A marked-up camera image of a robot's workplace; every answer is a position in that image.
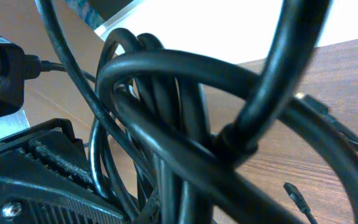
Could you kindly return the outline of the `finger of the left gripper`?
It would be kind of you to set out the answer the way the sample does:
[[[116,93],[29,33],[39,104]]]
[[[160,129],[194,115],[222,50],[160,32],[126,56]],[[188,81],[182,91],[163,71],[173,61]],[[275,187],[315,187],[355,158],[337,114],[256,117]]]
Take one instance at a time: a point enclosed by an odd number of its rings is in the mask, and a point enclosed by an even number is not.
[[[83,141],[55,118],[0,139],[0,223],[128,223],[99,196]]]

